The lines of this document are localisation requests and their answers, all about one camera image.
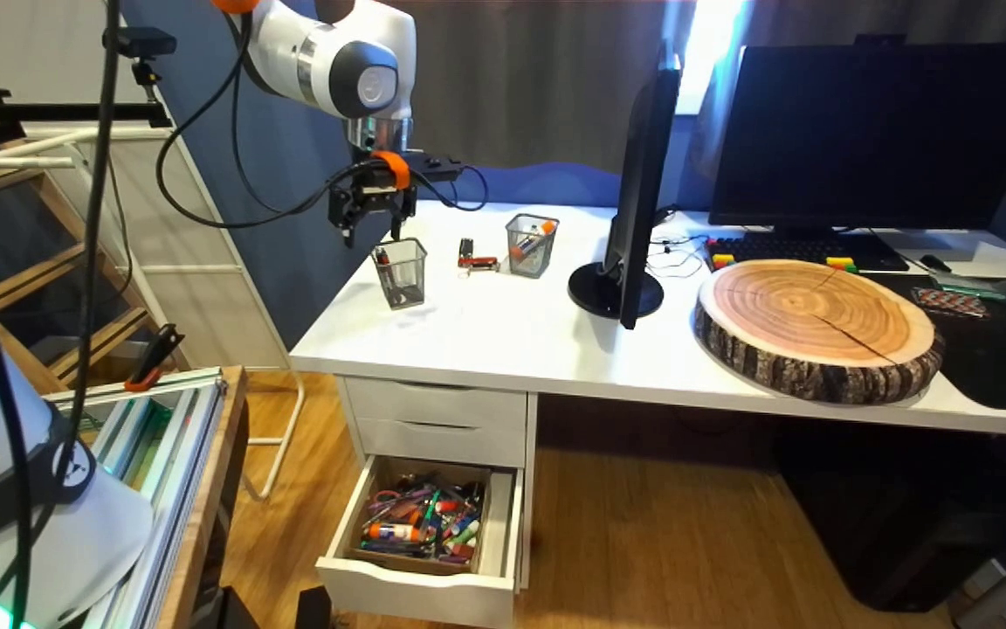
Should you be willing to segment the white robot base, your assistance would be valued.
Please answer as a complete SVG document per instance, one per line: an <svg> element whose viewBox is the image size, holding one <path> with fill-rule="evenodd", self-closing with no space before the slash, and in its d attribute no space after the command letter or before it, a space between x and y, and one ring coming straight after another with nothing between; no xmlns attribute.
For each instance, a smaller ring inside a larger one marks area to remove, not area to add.
<svg viewBox="0 0 1006 629"><path fill-rule="evenodd" d="M3 363L17 404L32 482L27 629L59 629L103 596L139 558L155 507L112 478L94 455L65 435L65 420L27 378ZM22 478L0 412L0 576L17 554Z"/></svg>

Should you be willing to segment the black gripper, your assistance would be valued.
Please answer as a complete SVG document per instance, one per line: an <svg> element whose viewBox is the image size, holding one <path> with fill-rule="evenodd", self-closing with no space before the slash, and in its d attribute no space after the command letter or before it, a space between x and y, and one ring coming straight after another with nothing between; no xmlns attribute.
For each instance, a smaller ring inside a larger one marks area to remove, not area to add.
<svg viewBox="0 0 1006 629"><path fill-rule="evenodd" d="M344 245L355 240L355 226L368 213L389 215L389 235L400 236L400 223L414 213L414 182L408 165L408 121L405 117L349 117L344 141L353 160L327 188L327 223Z"/></svg>

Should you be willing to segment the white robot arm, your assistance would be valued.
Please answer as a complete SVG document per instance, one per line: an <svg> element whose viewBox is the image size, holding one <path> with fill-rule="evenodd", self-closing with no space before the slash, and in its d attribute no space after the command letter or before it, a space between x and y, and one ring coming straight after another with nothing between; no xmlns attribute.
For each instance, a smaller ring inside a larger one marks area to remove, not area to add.
<svg viewBox="0 0 1006 629"><path fill-rule="evenodd" d="M307 18L285 0L212 0L238 28L240 61L290 102L344 121L355 149L349 173L330 182L327 220L353 236L368 213L389 235L414 209L405 158L414 90L414 18L385 0L349 0L339 18Z"/></svg>

